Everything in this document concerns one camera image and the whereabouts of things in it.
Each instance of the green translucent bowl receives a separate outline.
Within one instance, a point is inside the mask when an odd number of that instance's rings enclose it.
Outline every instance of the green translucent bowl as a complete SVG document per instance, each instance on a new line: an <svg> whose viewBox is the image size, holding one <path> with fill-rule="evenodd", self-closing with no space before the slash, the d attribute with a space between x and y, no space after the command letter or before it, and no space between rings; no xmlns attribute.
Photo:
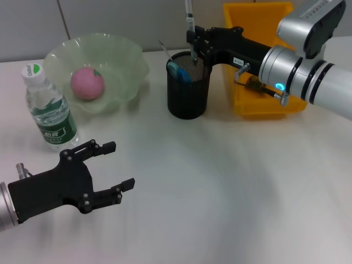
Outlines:
<svg viewBox="0 0 352 264"><path fill-rule="evenodd" d="M125 37L101 33L63 42L45 57L43 67L70 106L91 114L111 111L134 98L149 73L140 46ZM71 76L82 67L95 68L104 78L105 90L95 100L78 99L71 90Z"/></svg>

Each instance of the pink ball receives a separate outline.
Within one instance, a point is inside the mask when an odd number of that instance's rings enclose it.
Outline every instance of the pink ball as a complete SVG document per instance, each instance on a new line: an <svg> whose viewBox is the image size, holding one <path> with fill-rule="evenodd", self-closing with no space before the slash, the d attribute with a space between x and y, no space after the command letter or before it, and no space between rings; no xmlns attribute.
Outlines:
<svg viewBox="0 0 352 264"><path fill-rule="evenodd" d="M93 100L101 96L105 88L104 78L93 68L83 67L72 75L71 89L83 100Z"/></svg>

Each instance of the yellow plastic bin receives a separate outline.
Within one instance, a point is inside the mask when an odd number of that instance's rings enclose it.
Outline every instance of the yellow plastic bin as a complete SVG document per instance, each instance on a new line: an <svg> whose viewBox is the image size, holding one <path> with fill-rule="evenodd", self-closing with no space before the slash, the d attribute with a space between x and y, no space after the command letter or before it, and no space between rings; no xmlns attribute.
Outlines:
<svg viewBox="0 0 352 264"><path fill-rule="evenodd" d="M290 2L276 3L236 3L224 4L226 26L240 26L247 39L273 47L289 47L276 36L281 19L293 10ZM282 107L277 99L234 83L235 68L225 65L229 80L229 93L234 112L247 119L280 119L286 114L303 111L307 103L300 98L290 96L287 106ZM251 74L245 73L239 82L246 83Z"/></svg>

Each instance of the pen holder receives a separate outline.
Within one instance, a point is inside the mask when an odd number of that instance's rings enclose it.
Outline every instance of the pen holder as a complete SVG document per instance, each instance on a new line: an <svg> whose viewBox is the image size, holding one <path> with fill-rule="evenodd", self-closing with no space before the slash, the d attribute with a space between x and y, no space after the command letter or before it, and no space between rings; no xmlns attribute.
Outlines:
<svg viewBox="0 0 352 264"><path fill-rule="evenodd" d="M177 53L172 56L172 60L189 74L191 82L175 78L166 67L168 109L171 114L181 119L197 118L207 108L212 68L206 66L202 56L198 57L197 66L194 66L190 52Z"/></svg>

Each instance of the water bottle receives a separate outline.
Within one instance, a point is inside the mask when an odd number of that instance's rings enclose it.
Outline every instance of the water bottle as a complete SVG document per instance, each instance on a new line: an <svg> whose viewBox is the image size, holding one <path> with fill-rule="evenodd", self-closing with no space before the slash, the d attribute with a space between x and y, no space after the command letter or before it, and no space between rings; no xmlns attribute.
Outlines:
<svg viewBox="0 0 352 264"><path fill-rule="evenodd" d="M49 146L57 151L78 143L78 131L65 97L50 82L38 63L22 70L27 85L27 106Z"/></svg>

